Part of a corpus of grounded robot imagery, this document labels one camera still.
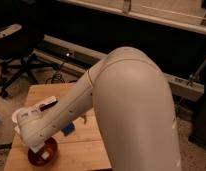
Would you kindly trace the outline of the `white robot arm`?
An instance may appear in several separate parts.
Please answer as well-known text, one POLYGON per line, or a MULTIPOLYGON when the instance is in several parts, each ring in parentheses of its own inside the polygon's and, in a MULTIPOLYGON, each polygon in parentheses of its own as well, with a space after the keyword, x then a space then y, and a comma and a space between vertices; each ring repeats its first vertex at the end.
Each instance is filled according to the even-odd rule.
POLYGON ((90 109, 113 171, 182 171, 171 88, 144 52, 117 48, 89 68, 48 113, 18 114, 20 137, 38 151, 90 109))

